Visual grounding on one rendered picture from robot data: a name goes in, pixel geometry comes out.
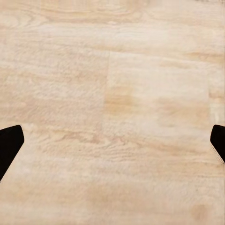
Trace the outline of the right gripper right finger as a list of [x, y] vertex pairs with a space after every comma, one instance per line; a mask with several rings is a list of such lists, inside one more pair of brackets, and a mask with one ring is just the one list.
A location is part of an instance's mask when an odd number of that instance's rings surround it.
[[225, 127], [214, 125], [210, 142], [225, 162]]

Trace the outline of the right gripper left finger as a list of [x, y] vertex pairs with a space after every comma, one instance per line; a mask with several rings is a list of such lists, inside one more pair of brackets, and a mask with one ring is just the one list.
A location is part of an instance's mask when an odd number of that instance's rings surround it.
[[4, 177], [23, 144], [24, 135], [21, 125], [0, 130], [0, 180]]

